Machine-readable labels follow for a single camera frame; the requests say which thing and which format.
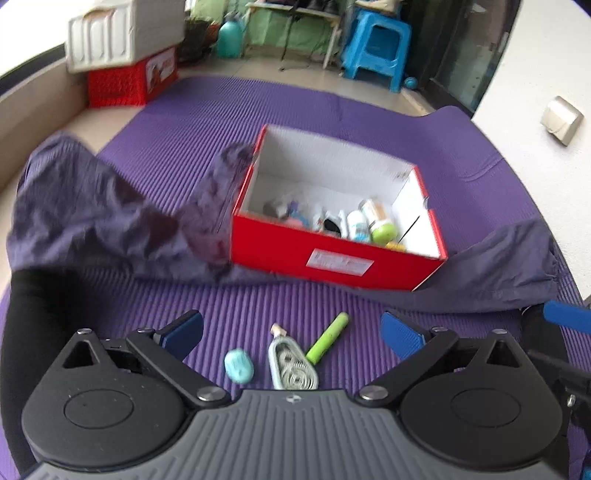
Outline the black plastic basket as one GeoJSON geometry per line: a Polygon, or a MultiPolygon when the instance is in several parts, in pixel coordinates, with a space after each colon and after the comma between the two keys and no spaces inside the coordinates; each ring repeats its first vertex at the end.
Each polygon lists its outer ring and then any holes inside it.
{"type": "Polygon", "coordinates": [[[211,53],[218,38],[221,24],[211,20],[187,17],[184,21],[184,39],[176,49],[179,65],[197,64],[211,53]]]}

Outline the red plastic crate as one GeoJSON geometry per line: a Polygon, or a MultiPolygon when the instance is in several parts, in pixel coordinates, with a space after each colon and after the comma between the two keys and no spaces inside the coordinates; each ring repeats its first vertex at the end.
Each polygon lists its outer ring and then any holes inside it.
{"type": "Polygon", "coordinates": [[[133,65],[90,71],[86,74],[88,106],[145,106],[177,77],[175,47],[133,65]]]}

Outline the pink blue toy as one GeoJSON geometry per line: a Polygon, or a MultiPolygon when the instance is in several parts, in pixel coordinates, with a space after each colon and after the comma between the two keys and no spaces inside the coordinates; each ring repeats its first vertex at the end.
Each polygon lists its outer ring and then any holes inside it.
{"type": "Polygon", "coordinates": [[[283,215],[283,222],[290,224],[291,226],[297,226],[301,228],[311,228],[311,221],[304,211],[304,207],[301,206],[297,201],[287,202],[286,214],[283,215]]]}

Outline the purple foam mat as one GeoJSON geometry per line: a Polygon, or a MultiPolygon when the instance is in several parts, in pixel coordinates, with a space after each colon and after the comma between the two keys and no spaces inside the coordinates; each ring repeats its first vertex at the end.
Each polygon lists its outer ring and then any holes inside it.
{"type": "Polygon", "coordinates": [[[469,119],[187,78],[29,157],[1,418],[24,479],[586,479],[590,313],[469,119]]]}

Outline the green curtain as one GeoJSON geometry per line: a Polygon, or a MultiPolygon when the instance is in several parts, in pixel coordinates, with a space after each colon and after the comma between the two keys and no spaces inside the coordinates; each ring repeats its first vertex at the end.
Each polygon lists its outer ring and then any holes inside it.
{"type": "MultiPolygon", "coordinates": [[[[197,0],[186,1],[185,8],[194,18],[221,23],[224,15],[233,9],[242,15],[246,13],[247,1],[197,0]]],[[[286,15],[275,11],[256,11],[249,19],[249,45],[283,47],[287,38],[286,15]]],[[[294,22],[290,32],[290,50],[322,52],[329,45],[332,26],[329,22],[315,17],[301,17],[294,22]]]]}

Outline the teal oval eraser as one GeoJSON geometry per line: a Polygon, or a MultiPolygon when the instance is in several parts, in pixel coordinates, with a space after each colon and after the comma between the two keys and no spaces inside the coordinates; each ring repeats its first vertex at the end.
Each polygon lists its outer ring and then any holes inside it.
{"type": "Polygon", "coordinates": [[[235,384],[245,385],[252,381],[254,366],[249,354],[243,349],[232,349],[223,359],[224,370],[229,379],[235,384]]]}

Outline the purple-grey cloth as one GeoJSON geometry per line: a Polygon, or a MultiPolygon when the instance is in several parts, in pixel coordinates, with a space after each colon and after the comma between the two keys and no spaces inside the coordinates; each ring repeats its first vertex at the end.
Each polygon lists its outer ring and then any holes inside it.
{"type": "MultiPolygon", "coordinates": [[[[29,157],[17,187],[6,249],[13,271],[100,268],[149,280],[259,285],[277,276],[229,260],[230,211],[252,146],[221,151],[173,214],[158,210],[77,138],[57,134],[29,157]]],[[[501,227],[453,255],[415,291],[358,289],[396,308],[507,311],[559,294],[554,239],[540,219],[501,227]]]]}

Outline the white sunglasses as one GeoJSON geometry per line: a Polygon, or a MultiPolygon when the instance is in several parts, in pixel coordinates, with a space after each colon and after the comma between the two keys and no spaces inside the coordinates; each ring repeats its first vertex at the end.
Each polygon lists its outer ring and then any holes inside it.
{"type": "Polygon", "coordinates": [[[322,231],[327,234],[339,236],[343,239],[348,239],[349,227],[348,222],[346,221],[346,212],[344,210],[339,210],[338,213],[326,211],[324,229],[322,229],[322,231]]]}

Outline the teal detergent bottle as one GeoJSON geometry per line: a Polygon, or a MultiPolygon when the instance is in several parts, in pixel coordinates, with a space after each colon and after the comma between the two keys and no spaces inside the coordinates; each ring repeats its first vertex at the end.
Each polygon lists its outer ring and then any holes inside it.
{"type": "Polygon", "coordinates": [[[222,59],[238,59],[242,55],[243,22],[238,12],[231,12],[218,31],[216,55],[222,59]]]}

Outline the blue plastic stool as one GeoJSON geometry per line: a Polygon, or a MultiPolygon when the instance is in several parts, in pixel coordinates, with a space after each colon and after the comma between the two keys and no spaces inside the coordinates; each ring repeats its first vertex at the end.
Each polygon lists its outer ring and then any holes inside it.
{"type": "Polygon", "coordinates": [[[355,79],[359,70],[390,78],[390,90],[399,93],[412,36],[411,26],[378,12],[359,9],[353,36],[342,54],[344,76],[355,79]]]}

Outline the grey correction tape dispenser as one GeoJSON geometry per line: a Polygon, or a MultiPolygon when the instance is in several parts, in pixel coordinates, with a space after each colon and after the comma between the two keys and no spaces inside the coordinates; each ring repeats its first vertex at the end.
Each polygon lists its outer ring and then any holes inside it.
{"type": "Polygon", "coordinates": [[[287,335],[279,324],[270,327],[273,340],[267,349],[271,381],[276,390],[317,390],[318,373],[311,365],[300,345],[287,335]]]}

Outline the green marker pen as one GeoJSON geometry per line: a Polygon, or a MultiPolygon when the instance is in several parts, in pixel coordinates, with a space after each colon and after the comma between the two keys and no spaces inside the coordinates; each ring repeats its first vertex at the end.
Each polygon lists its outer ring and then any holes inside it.
{"type": "Polygon", "coordinates": [[[322,360],[322,357],[325,356],[325,353],[328,352],[329,348],[338,340],[339,335],[342,334],[342,331],[345,330],[346,326],[349,325],[349,314],[346,312],[341,312],[335,319],[332,320],[332,323],[329,324],[327,329],[322,332],[322,335],[318,337],[317,341],[311,345],[308,349],[305,358],[308,359],[312,365],[317,365],[319,361],[322,360]]]}

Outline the small white tube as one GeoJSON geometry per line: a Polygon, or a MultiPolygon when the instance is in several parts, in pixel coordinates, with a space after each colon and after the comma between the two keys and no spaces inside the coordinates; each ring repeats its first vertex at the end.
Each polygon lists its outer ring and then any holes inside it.
{"type": "Polygon", "coordinates": [[[320,205],[311,209],[311,230],[320,232],[324,229],[325,210],[320,205]]]}

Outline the white plastic crate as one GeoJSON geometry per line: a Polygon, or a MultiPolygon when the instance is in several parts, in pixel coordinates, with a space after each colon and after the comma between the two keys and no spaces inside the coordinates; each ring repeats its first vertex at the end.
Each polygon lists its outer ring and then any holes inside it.
{"type": "Polygon", "coordinates": [[[184,38],[183,1],[97,1],[67,24],[71,73],[130,66],[184,38]]]}

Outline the yellow small box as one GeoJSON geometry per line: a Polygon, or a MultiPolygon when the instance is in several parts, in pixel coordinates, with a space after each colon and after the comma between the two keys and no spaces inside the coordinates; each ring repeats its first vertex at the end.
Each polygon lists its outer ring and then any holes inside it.
{"type": "Polygon", "coordinates": [[[399,252],[406,252],[407,251],[404,244],[396,242],[396,241],[389,242],[386,245],[386,248],[393,250],[393,251],[399,251],[399,252]]]}

